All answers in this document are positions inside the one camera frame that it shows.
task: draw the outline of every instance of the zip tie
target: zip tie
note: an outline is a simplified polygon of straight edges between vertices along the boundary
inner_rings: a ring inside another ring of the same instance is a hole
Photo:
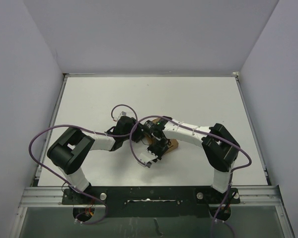
[[[183,124],[183,121],[180,121],[179,123],[178,123],[178,126],[177,126],[177,131],[178,131],[178,129],[179,129],[179,127],[180,127],[180,125],[182,125]]]
[[[110,140],[109,137],[108,137],[108,134],[106,132],[104,132],[104,134],[106,135],[107,139]]]
[[[195,131],[196,129],[198,129],[198,128],[199,128],[199,126],[197,126],[197,127],[195,127],[195,128],[192,129],[192,135],[195,135],[195,134],[194,134],[194,131]]]
[[[95,135],[95,140],[97,140],[97,134],[96,134],[96,131],[93,130],[93,132],[94,132],[94,135]]]

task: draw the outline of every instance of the white table surface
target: white table surface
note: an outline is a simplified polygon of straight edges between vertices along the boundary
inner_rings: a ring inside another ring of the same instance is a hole
[[[67,79],[55,125],[74,124],[104,132],[115,122],[110,117],[117,104],[133,107],[139,118],[170,116],[186,123],[213,126],[223,124],[252,158],[252,165],[237,170],[233,185],[267,185],[246,112],[233,77],[70,77]],[[127,108],[117,108],[133,116]],[[65,131],[55,129],[50,145]],[[135,145],[136,154],[147,146]],[[235,166],[247,163],[241,153]],[[47,157],[44,164],[59,174]],[[128,141],[115,152],[90,151],[82,169],[92,185],[153,186],[211,185],[214,169],[203,149],[179,142],[179,148],[144,168],[130,152]],[[39,186],[60,186],[63,181],[46,169]]]

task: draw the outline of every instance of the glass panel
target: glass panel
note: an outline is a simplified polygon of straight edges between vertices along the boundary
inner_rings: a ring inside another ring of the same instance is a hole
[[[277,212],[272,207],[232,207],[228,223],[236,237],[283,238]],[[195,238],[209,237],[210,218],[182,216],[175,218],[107,218],[98,225],[74,224],[72,208],[33,208],[27,210],[21,238],[111,237],[111,238]],[[216,238],[233,237],[224,224],[215,226]]]

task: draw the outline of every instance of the screw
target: screw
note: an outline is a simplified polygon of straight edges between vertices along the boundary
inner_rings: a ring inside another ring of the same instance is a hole
[[[238,199],[238,198],[239,198],[239,194],[238,194],[238,192],[234,195],[234,198],[235,198],[235,199]]]
[[[197,198],[198,198],[198,199],[203,199],[203,193],[198,192],[198,193],[197,193]]]
[[[106,199],[107,195],[105,193],[100,194],[100,200],[104,201]]]

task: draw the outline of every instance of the white backdrop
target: white backdrop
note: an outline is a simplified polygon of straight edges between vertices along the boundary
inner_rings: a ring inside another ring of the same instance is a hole
[[[240,70],[277,1],[24,3],[65,73],[214,76]]]
[[[298,0],[280,0],[241,71],[269,176],[298,238]]]
[[[27,147],[48,126],[63,75],[21,0],[0,0],[0,238],[9,236],[36,164]],[[44,138],[33,147],[40,155]]]

